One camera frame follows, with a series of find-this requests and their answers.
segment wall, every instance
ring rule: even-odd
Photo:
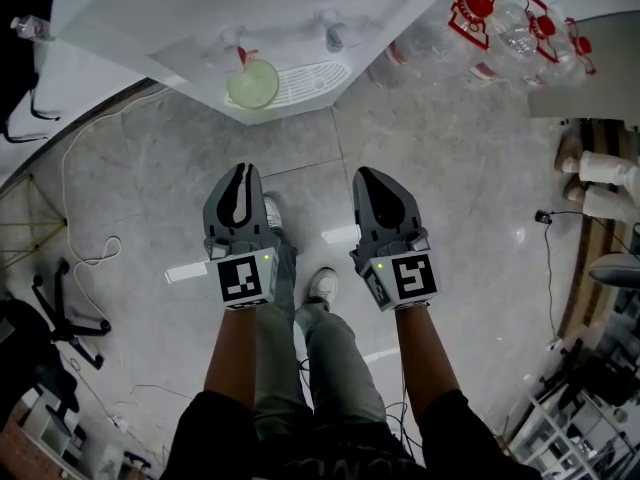
[[[15,480],[58,480],[62,469],[36,448],[17,424],[26,411],[18,404],[0,433],[0,466]]]
[[[579,23],[591,41],[598,73],[577,87],[547,87],[529,95],[532,117],[640,121],[640,12]]]

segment forearm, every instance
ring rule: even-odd
[[[426,306],[396,311],[405,385],[416,421],[440,396],[459,389]]]
[[[256,308],[227,310],[204,382],[215,391],[253,407],[256,380]]]

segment black sleeve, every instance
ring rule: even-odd
[[[504,455],[491,431],[460,391],[451,391],[427,407],[420,418],[422,453],[435,478],[540,480],[540,473]]]
[[[250,479],[257,442],[249,409],[204,391],[180,418],[161,479]]]

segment red bottle cap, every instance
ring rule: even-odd
[[[582,50],[582,53],[589,55],[593,50],[591,48],[591,41],[589,41],[586,37],[581,37],[578,39],[578,45]]]
[[[491,0],[465,0],[469,10],[478,18],[486,18],[493,12]]]
[[[538,28],[545,36],[552,36],[556,33],[556,26],[549,16],[540,16],[537,20]]]

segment black bag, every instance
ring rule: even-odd
[[[8,121],[27,92],[31,97],[31,115],[37,119],[58,121],[34,107],[38,74],[33,63],[33,43],[19,38],[10,28],[15,17],[29,14],[49,20],[53,0],[0,0],[0,134],[11,143],[32,142],[47,137],[11,137]]]

